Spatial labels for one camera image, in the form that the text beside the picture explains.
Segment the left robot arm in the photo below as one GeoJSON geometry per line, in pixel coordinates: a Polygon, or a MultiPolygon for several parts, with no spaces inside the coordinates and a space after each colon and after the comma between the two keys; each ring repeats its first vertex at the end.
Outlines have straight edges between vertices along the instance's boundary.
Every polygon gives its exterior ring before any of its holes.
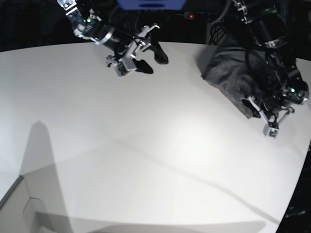
{"type": "Polygon", "coordinates": [[[263,132],[276,137],[294,105],[309,99],[278,12],[280,0],[236,0],[243,33],[227,36],[216,49],[203,79],[223,93],[247,118],[261,118],[263,132]]]}

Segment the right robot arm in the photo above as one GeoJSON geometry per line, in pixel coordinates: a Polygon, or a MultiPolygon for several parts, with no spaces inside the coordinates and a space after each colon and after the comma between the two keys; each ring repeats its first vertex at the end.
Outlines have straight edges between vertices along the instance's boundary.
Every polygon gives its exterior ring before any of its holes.
{"type": "Polygon", "coordinates": [[[169,63],[168,56],[152,36],[152,32],[160,28],[159,25],[144,25],[138,33],[131,33],[114,25],[111,16],[108,19],[100,16],[100,12],[89,0],[58,0],[57,3],[65,11],[76,37],[104,45],[114,52],[106,57],[106,66],[112,67],[119,77],[134,72],[154,72],[145,60],[137,60],[139,52],[151,50],[158,64],[169,63]]]}

